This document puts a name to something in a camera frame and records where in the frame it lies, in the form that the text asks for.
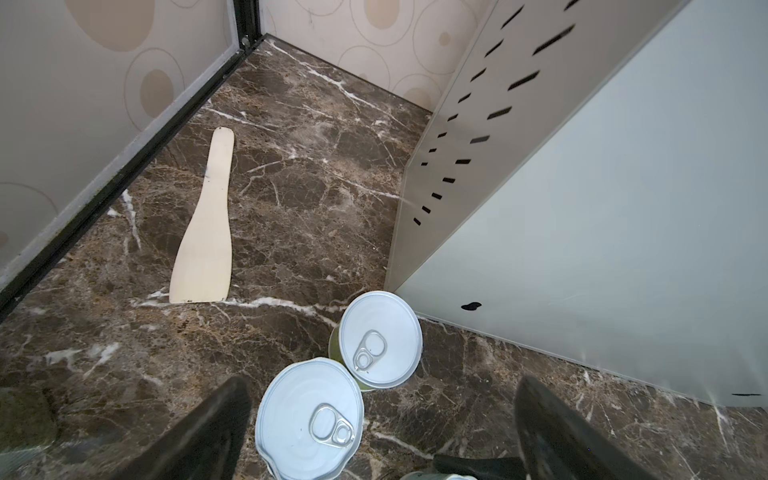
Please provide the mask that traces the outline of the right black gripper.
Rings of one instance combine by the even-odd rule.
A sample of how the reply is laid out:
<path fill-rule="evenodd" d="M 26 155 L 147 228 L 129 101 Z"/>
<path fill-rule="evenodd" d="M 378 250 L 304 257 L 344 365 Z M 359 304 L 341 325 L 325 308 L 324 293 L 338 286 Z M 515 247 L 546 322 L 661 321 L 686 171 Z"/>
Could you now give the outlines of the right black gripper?
<path fill-rule="evenodd" d="M 433 467 L 440 473 L 471 476 L 480 480 L 526 480 L 527 471 L 519 457 L 467 459 L 435 455 Z"/>

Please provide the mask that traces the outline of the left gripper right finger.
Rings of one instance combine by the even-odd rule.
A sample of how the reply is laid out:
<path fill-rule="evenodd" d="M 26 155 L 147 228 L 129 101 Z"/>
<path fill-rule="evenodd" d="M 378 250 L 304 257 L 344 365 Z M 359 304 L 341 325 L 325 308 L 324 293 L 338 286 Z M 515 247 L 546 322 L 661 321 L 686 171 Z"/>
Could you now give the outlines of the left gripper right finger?
<path fill-rule="evenodd" d="M 532 376 L 520 380 L 514 409 L 521 457 L 532 479 L 653 477 Z"/>

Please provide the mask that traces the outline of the grey metal cabinet box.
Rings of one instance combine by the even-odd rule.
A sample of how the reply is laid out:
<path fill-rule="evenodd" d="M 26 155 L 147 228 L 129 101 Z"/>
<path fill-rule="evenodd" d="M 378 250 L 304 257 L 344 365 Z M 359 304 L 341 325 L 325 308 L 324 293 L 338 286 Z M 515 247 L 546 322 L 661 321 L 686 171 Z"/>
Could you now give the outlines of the grey metal cabinet box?
<path fill-rule="evenodd" d="M 767 403 L 767 5 L 494 1 L 404 177 L 419 314 Z"/>

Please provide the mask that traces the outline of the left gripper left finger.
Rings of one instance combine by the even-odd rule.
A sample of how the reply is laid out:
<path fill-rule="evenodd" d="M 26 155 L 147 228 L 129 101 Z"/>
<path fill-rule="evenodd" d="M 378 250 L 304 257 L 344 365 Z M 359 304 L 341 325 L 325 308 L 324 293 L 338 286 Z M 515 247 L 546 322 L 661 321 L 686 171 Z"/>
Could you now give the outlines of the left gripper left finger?
<path fill-rule="evenodd" d="M 251 413 L 245 380 L 233 376 L 115 479 L 231 479 Z"/>

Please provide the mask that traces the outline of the wooden spatula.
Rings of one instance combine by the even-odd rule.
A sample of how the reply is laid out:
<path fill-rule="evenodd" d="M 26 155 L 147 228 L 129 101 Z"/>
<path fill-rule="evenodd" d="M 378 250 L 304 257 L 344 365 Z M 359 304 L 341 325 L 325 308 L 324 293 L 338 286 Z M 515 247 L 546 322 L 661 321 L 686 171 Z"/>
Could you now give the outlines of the wooden spatula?
<path fill-rule="evenodd" d="M 219 302 L 228 296 L 233 255 L 228 197 L 234 143 L 231 129 L 214 130 L 200 196 L 172 271 L 172 304 Z"/>

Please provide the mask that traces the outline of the teal can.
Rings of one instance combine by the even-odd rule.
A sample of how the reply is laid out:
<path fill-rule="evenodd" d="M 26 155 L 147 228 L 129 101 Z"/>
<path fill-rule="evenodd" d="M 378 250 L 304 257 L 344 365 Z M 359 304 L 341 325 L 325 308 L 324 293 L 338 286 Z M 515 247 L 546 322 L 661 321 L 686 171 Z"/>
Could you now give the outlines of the teal can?
<path fill-rule="evenodd" d="M 439 472 L 416 471 L 406 474 L 401 480 L 477 480 L 470 475 L 446 474 Z"/>

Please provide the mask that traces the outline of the green can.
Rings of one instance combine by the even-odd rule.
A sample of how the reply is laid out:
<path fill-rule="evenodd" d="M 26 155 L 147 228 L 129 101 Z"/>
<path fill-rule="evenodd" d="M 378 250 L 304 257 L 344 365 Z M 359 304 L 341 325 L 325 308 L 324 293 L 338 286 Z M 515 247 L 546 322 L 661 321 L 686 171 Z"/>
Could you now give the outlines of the green can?
<path fill-rule="evenodd" d="M 331 333 L 328 355 L 341 363 L 362 392 L 406 383 L 423 351 L 413 309 L 399 296 L 371 291 L 354 299 Z"/>
<path fill-rule="evenodd" d="M 276 479 L 335 479 L 358 450 L 364 403 L 340 363 L 315 358 L 283 369 L 262 396 L 255 445 Z"/>

